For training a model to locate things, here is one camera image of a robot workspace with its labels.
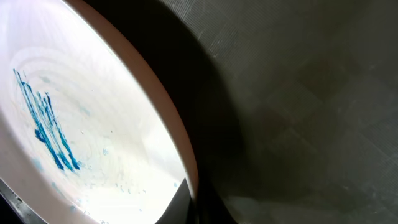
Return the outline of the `white plate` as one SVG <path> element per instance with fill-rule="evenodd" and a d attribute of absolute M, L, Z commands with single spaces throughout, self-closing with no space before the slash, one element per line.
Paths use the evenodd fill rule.
<path fill-rule="evenodd" d="M 1 2 L 1 180 L 47 223 L 156 223 L 198 172 L 169 95 L 83 1 Z"/>

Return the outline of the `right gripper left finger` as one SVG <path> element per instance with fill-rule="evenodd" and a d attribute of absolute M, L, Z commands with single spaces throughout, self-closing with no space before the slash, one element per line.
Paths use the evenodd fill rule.
<path fill-rule="evenodd" d="M 194 224 L 195 209 L 186 179 L 180 184 L 166 208 L 163 215 L 156 224 Z"/>

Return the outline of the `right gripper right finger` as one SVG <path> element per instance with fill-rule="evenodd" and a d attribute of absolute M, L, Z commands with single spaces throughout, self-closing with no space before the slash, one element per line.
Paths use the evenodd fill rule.
<path fill-rule="evenodd" d="M 201 180 L 198 186 L 197 214 L 199 224 L 237 224 L 207 180 Z"/>

